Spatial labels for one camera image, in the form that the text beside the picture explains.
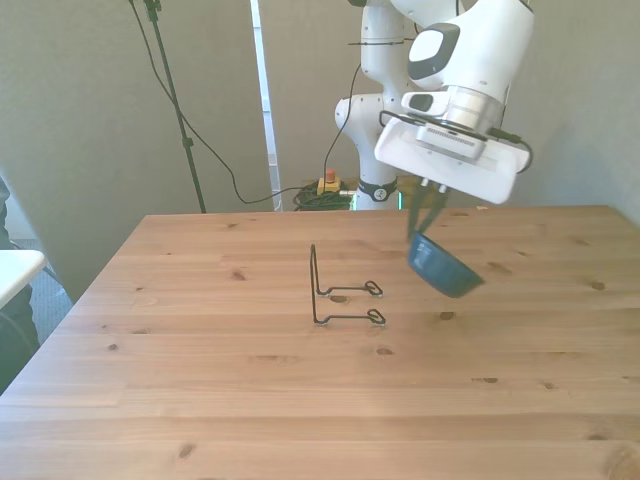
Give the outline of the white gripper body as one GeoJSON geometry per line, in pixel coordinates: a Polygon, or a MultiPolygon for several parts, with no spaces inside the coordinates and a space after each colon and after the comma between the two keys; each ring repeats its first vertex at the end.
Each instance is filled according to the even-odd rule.
{"type": "Polygon", "coordinates": [[[376,144],[377,160],[493,204],[511,196],[531,154],[525,149],[434,123],[391,119],[376,144]]]}

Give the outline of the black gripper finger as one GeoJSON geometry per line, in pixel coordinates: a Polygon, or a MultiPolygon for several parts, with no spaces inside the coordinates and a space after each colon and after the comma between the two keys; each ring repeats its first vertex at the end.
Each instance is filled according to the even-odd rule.
{"type": "Polygon", "coordinates": [[[421,206],[426,196],[426,184],[424,182],[418,182],[409,205],[408,224],[407,224],[407,239],[410,240],[415,233],[419,213],[421,206]]]}
{"type": "Polygon", "coordinates": [[[422,233],[425,233],[440,215],[447,204],[448,197],[449,190],[447,188],[441,188],[437,192],[432,208],[430,209],[425,219],[422,221],[422,233]]]}

